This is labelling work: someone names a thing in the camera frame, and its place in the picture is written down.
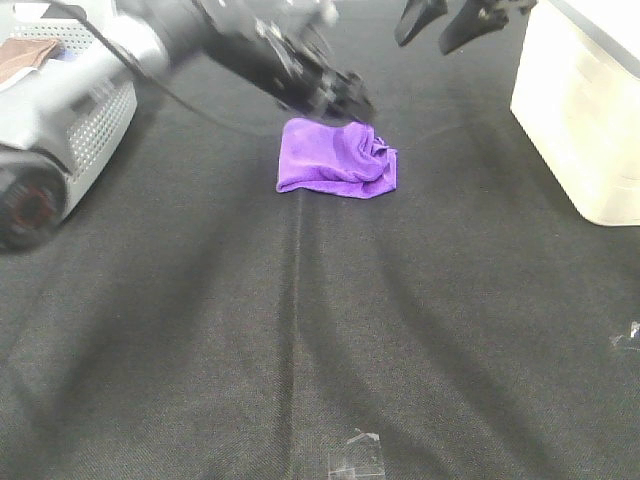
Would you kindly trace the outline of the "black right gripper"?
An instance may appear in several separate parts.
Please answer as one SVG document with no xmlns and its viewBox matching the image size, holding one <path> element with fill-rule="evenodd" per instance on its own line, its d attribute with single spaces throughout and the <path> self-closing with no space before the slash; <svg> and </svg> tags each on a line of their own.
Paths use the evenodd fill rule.
<svg viewBox="0 0 640 480">
<path fill-rule="evenodd" d="M 481 36 L 502 30 L 511 10 L 527 15 L 537 0 L 468 0 L 445 28 L 439 48 L 448 55 Z M 409 0 L 394 30 L 400 47 L 408 45 L 427 25 L 448 13 L 446 0 Z"/>
</svg>

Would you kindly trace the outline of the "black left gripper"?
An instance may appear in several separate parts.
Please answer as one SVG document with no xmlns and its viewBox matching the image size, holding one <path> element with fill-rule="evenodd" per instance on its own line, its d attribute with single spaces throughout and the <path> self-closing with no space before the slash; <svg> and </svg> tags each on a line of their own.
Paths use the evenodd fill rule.
<svg viewBox="0 0 640 480">
<path fill-rule="evenodd" d="M 352 71 L 324 73 L 310 94 L 302 100 L 280 100 L 279 108 L 319 123 L 371 123 L 375 118 L 364 80 Z"/>
</svg>

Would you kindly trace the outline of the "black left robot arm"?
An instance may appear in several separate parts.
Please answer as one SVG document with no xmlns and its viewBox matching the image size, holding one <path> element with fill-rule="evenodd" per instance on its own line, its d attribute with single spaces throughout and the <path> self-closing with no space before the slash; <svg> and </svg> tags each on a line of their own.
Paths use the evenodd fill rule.
<svg viewBox="0 0 640 480">
<path fill-rule="evenodd" d="M 159 85 L 198 53 L 304 117 L 329 125 L 373 118 L 358 75 L 335 70 L 305 36 L 287 36 L 238 3 L 166 1 L 119 14 L 76 60 L 1 95 L 3 251 L 46 243 L 115 151 L 118 139 L 107 138 L 81 173 L 76 125 L 121 87 Z"/>
</svg>

